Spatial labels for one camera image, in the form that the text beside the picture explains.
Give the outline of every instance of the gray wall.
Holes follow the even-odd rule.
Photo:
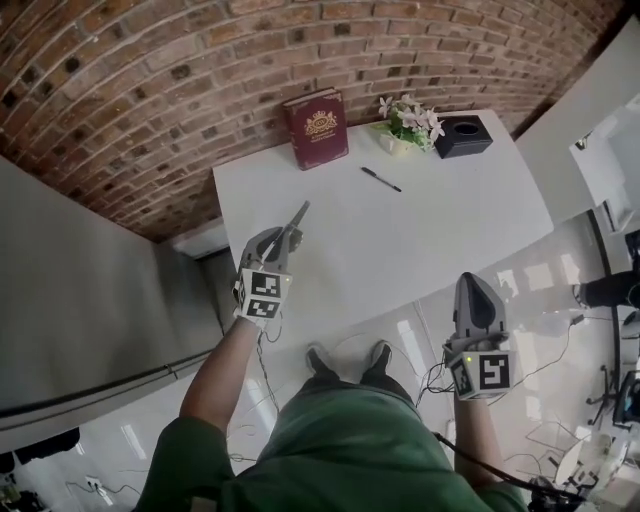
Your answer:
[[[0,414],[162,367],[220,338],[194,261],[0,158]]]
[[[575,85],[516,141],[558,225],[595,206],[569,147],[640,91],[633,17]]]
[[[628,116],[624,127],[609,139],[609,144],[624,172],[624,190],[629,202],[640,210],[640,114]]]

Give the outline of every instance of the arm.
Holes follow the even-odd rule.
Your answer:
[[[493,428],[489,406],[484,400],[459,400],[455,397],[456,447],[474,459],[503,469],[498,438]],[[455,470],[474,489],[484,487],[500,479],[482,467],[455,455]]]
[[[198,418],[227,431],[259,332],[249,320],[236,319],[198,370],[182,401],[180,417]]]

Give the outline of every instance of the red book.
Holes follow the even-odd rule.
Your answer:
[[[323,89],[282,106],[300,169],[306,171],[349,154],[340,91]]]

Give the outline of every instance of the white wall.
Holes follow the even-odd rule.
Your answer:
[[[626,176],[624,189],[631,206],[640,210],[640,114],[633,115],[609,144]]]
[[[598,129],[587,139],[585,149],[580,150],[573,144],[569,151],[582,172],[594,206],[602,204],[624,184],[624,173],[609,140]]]
[[[517,141],[555,224],[595,206],[570,146],[640,90],[640,23],[632,18],[576,84]]]

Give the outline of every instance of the white flower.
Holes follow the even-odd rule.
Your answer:
[[[400,99],[400,102],[404,103],[405,105],[409,105],[410,107],[418,107],[418,108],[420,108],[420,103],[418,103],[416,100],[414,100],[408,94],[403,94],[402,98]]]
[[[431,133],[429,133],[429,138],[431,139],[431,142],[435,142],[436,139],[438,138],[438,135],[444,135],[444,130],[442,129],[442,122],[440,121],[436,121],[433,124],[433,129],[431,130]]]
[[[402,126],[404,128],[413,128],[417,124],[417,116],[411,112],[409,107],[405,108],[402,112],[398,112],[398,117],[402,119]]]
[[[393,98],[391,96],[389,96],[386,100],[382,97],[380,98],[380,105],[382,106],[378,109],[378,113],[382,114],[385,119],[389,114],[389,109],[391,108],[392,101],[393,101]]]
[[[438,124],[438,114],[436,114],[433,109],[429,109],[427,111],[425,111],[425,117],[427,119],[427,122],[429,123],[429,125],[431,127],[435,127]]]
[[[429,124],[429,118],[427,117],[427,112],[425,110],[421,110],[416,116],[416,122],[424,129],[429,129],[431,125]]]

